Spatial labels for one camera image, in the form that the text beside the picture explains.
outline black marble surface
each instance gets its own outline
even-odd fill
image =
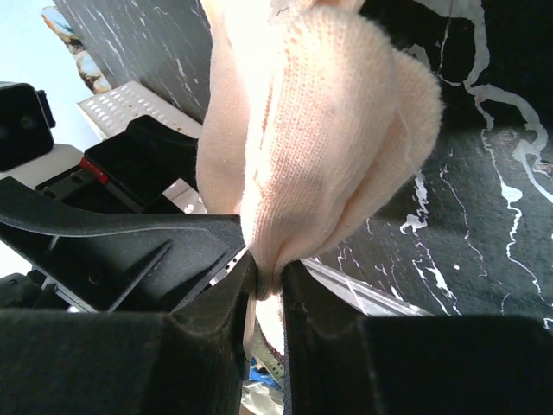
[[[210,39],[197,1],[56,0],[114,85],[201,120]],[[553,329],[553,2],[371,0],[364,16],[442,81],[434,154],[320,260],[434,314]]]

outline black camera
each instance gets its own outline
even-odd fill
[[[0,82],[0,172],[44,156],[54,147],[55,127],[44,91]]]

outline white veining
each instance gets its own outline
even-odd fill
[[[426,219],[429,211],[426,206],[429,204],[427,199],[428,191],[424,187],[424,176],[419,170],[415,176],[415,195],[418,201],[419,208],[416,210],[416,214],[408,214],[405,218],[405,223],[399,227],[402,234],[407,234],[407,228],[410,227],[411,231],[416,235],[416,231],[427,226]]]
[[[484,262],[484,256],[482,255],[480,250],[476,248],[476,246],[474,246],[470,241],[470,226],[468,225],[467,209],[465,208],[465,205],[457,195],[457,192],[453,187],[453,185],[445,178],[445,175],[447,173],[448,173],[448,165],[446,164],[443,168],[440,169],[440,179],[442,180],[442,182],[446,183],[446,185],[449,187],[449,190],[453,194],[455,200],[457,201],[459,206],[461,206],[461,210],[463,212],[463,220],[465,222],[465,230],[466,230],[464,240],[467,243],[468,247],[472,249],[474,252],[476,252],[476,254],[478,255],[478,258],[480,260],[480,269],[482,270],[482,272],[479,274],[479,277],[487,277],[486,263]]]
[[[505,247],[505,252],[507,258],[517,266],[521,267],[527,274],[532,278],[532,283],[536,286],[538,296],[543,299],[542,289],[539,285],[537,276],[529,269],[528,266],[524,265],[521,261],[515,259],[512,256],[512,248],[516,244],[516,233],[518,230],[518,225],[521,218],[523,217],[523,212],[520,208],[514,207],[513,204],[520,201],[524,194],[523,192],[512,186],[509,186],[505,183],[503,176],[500,173],[499,166],[496,163],[494,149],[491,144],[486,140],[486,132],[491,131],[495,126],[494,118],[486,112],[481,104],[486,100],[493,102],[504,103],[508,105],[513,105],[516,107],[523,119],[525,120],[525,129],[527,131],[534,131],[536,133],[536,139],[533,142],[529,142],[525,139],[520,139],[518,142],[517,148],[513,151],[512,157],[523,165],[524,172],[527,175],[530,183],[533,187],[549,202],[553,203],[553,194],[545,189],[542,185],[537,182],[535,177],[536,173],[546,174],[540,169],[536,169],[537,163],[541,162],[541,151],[545,148],[548,143],[549,135],[547,130],[543,127],[540,118],[537,112],[532,108],[532,106],[522,97],[515,93],[510,93],[504,91],[496,86],[492,85],[478,85],[474,84],[478,81],[482,72],[488,68],[490,64],[490,52],[487,46],[487,33],[486,33],[486,20],[485,20],[485,11],[482,7],[481,0],[463,0],[463,1],[450,1],[446,2],[443,0],[416,0],[418,3],[428,7],[433,10],[439,16],[442,17],[461,17],[468,19],[474,25],[474,46],[475,46],[475,56],[474,64],[470,74],[462,82],[465,90],[474,96],[474,105],[482,117],[486,121],[486,128],[480,134],[482,143],[484,147],[490,154],[492,158],[493,167],[498,175],[499,184],[501,187],[501,195],[507,201],[507,209],[515,213],[513,219],[513,225],[509,231],[510,242]],[[414,49],[414,52],[420,54],[422,51]],[[531,168],[528,161],[529,156],[534,158],[534,166]],[[550,319],[544,319],[546,327]]]
[[[505,294],[505,296],[503,297],[503,300],[501,300],[501,315],[504,316],[505,315],[505,300],[511,295],[510,292],[508,292],[507,294]]]
[[[343,274],[346,274],[344,272],[344,265],[342,264],[342,261],[347,258],[346,250],[349,251],[352,262],[357,266],[357,268],[361,271],[361,266],[359,265],[359,262],[355,259],[353,256],[352,248],[346,246],[342,250],[340,250],[340,255],[338,256],[338,265],[340,267],[340,271],[342,271]],[[355,302],[359,306],[359,309],[361,312],[368,316],[368,313],[366,311],[365,305],[363,304],[363,300],[359,297],[359,294],[355,291],[355,289],[352,286],[352,282],[350,281],[350,278],[346,278],[347,288],[352,292],[353,296],[355,297]]]

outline blue object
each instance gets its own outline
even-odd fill
[[[264,383],[267,386],[274,387],[275,389],[280,390],[280,386],[278,385],[277,381],[272,378],[270,374],[266,373],[260,373],[256,369],[256,360],[251,358],[251,365],[250,365],[250,380],[254,382],[261,382]]]

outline screw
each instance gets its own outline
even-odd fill
[[[102,274],[100,274],[99,272],[93,272],[88,276],[88,281],[90,282],[90,284],[98,285],[100,284],[101,280]]]

